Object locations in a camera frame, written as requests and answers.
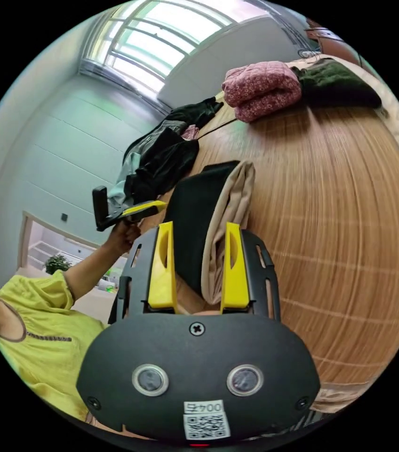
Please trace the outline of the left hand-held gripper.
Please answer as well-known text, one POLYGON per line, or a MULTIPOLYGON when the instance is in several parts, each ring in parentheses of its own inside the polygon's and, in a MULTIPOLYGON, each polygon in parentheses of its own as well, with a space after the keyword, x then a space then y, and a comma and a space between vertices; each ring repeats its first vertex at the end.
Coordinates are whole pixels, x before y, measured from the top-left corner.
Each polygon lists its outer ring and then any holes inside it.
POLYGON ((114 226, 120 221, 130 224, 138 223, 140 216, 154 216, 165 210, 167 203, 154 200, 151 202, 144 202, 138 205, 119 208, 113 213, 109 213, 109 206, 107 202, 96 203, 96 230, 104 232, 106 229, 114 226))

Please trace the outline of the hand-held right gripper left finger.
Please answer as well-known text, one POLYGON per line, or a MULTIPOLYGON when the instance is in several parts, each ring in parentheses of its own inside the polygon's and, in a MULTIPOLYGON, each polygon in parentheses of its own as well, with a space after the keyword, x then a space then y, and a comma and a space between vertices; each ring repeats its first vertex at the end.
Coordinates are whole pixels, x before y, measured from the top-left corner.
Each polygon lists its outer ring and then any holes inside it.
POLYGON ((148 305, 153 311, 168 310, 177 313, 176 272, 174 259, 173 222, 158 225, 148 305))

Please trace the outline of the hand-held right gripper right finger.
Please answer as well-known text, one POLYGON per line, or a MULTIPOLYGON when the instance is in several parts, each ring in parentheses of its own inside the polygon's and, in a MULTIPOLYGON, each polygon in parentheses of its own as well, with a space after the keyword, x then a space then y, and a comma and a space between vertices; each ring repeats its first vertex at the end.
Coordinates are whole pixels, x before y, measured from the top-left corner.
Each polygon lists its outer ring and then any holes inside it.
POLYGON ((246 311, 250 303, 243 241, 239 224, 228 222, 225 230, 220 312, 246 311))

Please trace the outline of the person's left hand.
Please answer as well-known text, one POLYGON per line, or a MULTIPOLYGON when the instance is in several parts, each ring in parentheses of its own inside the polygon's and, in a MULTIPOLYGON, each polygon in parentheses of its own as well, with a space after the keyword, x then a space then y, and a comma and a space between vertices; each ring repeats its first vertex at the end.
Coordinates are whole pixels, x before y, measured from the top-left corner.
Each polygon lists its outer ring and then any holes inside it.
POLYGON ((109 252, 121 256, 130 251, 133 243, 140 235, 141 230, 137 224, 121 221, 112 228, 103 247, 109 252))

